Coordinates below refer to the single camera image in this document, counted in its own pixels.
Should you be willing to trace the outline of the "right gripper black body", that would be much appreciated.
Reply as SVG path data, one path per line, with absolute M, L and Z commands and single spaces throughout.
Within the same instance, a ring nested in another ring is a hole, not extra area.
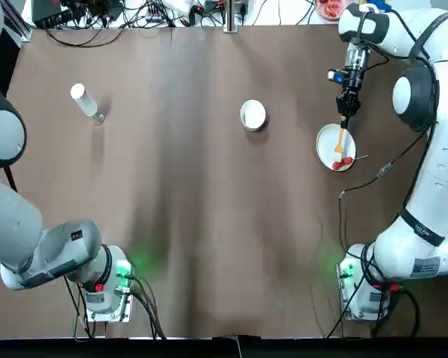
M 343 91 L 358 93 L 364 79 L 363 69 L 343 68 Z

